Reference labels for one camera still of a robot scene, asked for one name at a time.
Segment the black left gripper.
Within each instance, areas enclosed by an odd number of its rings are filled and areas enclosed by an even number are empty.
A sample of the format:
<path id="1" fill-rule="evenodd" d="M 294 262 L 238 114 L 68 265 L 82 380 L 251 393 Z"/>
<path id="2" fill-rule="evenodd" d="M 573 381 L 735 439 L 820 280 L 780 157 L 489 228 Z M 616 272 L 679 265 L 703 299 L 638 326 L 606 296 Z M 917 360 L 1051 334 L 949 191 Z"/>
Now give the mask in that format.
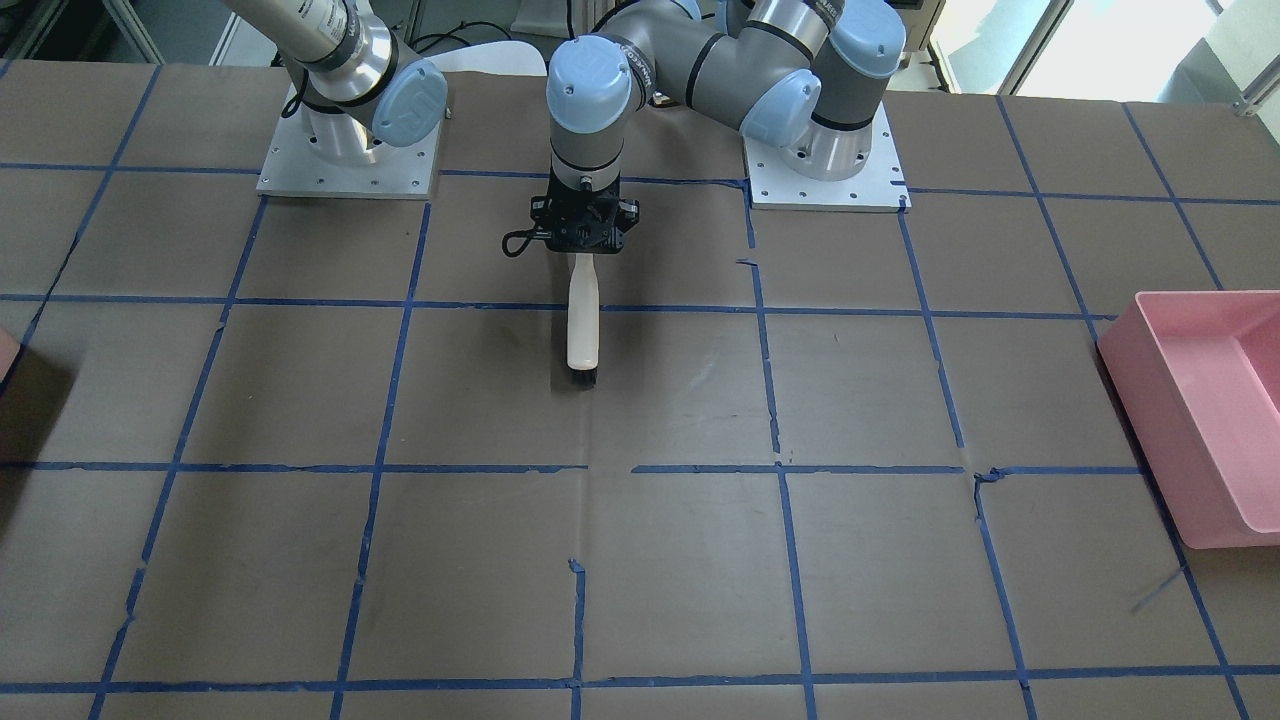
<path id="1" fill-rule="evenodd" d="M 620 181 L 603 190 L 573 190 L 557 177 L 547 193 L 530 199 L 532 237 L 552 252 L 613 255 L 640 222 L 640 202 L 620 196 Z"/>

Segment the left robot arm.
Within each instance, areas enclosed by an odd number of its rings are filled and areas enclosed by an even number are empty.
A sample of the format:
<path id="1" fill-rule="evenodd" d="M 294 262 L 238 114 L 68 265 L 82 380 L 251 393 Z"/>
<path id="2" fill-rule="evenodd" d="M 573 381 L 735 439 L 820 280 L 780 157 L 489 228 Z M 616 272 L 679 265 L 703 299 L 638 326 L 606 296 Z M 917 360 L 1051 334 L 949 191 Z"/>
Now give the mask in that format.
<path id="1" fill-rule="evenodd" d="M 663 95 L 782 154 L 820 182 L 858 174 L 908 29 L 886 1 L 626 1 L 547 70 L 550 176 L 522 245 L 617 254 L 639 205 L 621 195 L 632 114 Z"/>

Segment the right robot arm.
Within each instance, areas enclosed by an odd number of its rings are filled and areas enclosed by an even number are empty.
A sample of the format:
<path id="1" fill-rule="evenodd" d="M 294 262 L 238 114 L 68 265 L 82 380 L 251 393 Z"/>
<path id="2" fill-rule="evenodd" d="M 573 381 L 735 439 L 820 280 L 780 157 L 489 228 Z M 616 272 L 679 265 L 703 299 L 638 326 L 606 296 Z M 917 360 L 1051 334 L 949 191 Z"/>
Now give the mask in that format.
<path id="1" fill-rule="evenodd" d="M 228 1 L 276 45 L 293 94 L 280 119 L 358 127 L 362 152 L 410 147 L 445 118 L 443 72 L 357 1 Z"/>

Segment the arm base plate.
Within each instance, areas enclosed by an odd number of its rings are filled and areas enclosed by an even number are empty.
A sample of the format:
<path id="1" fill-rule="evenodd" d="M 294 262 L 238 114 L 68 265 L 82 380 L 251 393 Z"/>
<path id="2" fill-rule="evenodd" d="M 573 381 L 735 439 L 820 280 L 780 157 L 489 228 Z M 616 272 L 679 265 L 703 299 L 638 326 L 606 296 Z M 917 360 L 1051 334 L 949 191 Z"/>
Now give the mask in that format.
<path id="1" fill-rule="evenodd" d="M 398 149 L 346 114 L 303 105 L 278 120 L 256 188 L 270 197 L 426 201 L 444 127 L 440 120 L 426 138 Z"/>
<path id="2" fill-rule="evenodd" d="M 812 124 L 787 147 L 742 142 L 755 208 L 899 213 L 913 205 L 883 102 L 869 126 L 851 132 Z"/>

